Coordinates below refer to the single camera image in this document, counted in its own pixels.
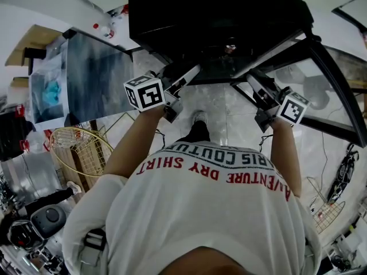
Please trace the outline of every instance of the shoe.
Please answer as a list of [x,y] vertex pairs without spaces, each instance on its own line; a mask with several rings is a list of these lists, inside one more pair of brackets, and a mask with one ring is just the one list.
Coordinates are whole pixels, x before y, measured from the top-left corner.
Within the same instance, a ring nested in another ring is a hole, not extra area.
[[81,193],[81,187],[72,181],[67,182],[67,187],[70,187],[73,190],[73,194],[75,195]]
[[205,124],[208,124],[208,114],[204,112],[203,110],[195,111],[193,113],[192,118],[193,118],[192,125],[194,125],[194,123],[197,121],[203,121],[205,122]]

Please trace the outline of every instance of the person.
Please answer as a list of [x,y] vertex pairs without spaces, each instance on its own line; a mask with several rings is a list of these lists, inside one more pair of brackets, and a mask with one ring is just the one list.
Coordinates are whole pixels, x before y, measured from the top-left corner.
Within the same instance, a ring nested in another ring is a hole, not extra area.
[[[321,247],[299,201],[291,126],[271,124],[268,160],[210,142],[208,117],[197,111],[188,136],[148,156],[163,115],[162,107],[140,113],[71,212],[63,235],[69,271],[316,274]],[[96,229],[102,232],[91,246]]]
[[11,245],[7,234],[9,232],[11,224],[14,221],[19,219],[29,220],[32,214],[40,208],[43,208],[47,205],[58,204],[75,194],[81,193],[80,186],[72,181],[67,182],[67,187],[68,188],[66,188],[65,190],[59,190],[46,197],[40,197],[39,199],[36,199],[34,202],[20,208],[17,213],[14,211],[13,206],[10,205],[0,221],[0,246]]

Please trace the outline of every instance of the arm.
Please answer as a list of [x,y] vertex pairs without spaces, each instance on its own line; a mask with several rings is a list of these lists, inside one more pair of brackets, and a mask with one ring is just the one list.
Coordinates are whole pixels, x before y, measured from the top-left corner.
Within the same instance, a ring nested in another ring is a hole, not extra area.
[[274,130],[271,162],[279,170],[293,194],[300,197],[302,182],[292,127],[281,119],[276,119],[271,126]]
[[103,174],[129,178],[147,158],[158,122],[164,114],[164,106],[140,113],[112,152]]

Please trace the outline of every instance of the white t-shirt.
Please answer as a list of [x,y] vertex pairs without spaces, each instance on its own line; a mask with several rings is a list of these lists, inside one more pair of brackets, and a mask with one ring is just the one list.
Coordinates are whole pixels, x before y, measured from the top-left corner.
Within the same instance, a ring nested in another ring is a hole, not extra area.
[[311,215],[261,153],[210,142],[174,143],[130,179],[106,175],[64,229],[72,274],[88,231],[106,230],[100,274],[157,275],[205,246],[253,274],[316,274],[321,247]]

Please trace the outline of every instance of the black frame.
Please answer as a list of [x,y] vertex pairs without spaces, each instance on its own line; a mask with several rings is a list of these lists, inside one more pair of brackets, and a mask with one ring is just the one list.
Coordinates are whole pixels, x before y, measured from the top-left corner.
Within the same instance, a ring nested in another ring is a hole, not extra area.
[[[338,65],[320,41],[321,39],[314,35],[307,37],[259,64],[256,69],[267,73],[302,60],[312,59],[337,93],[349,116],[354,131],[348,129],[348,125],[311,116],[303,117],[300,123],[337,138],[347,140],[363,148],[367,146],[367,128],[357,100]],[[250,103],[259,108],[259,105],[238,86],[239,83],[243,82],[246,82],[245,77],[237,78],[232,86]]]

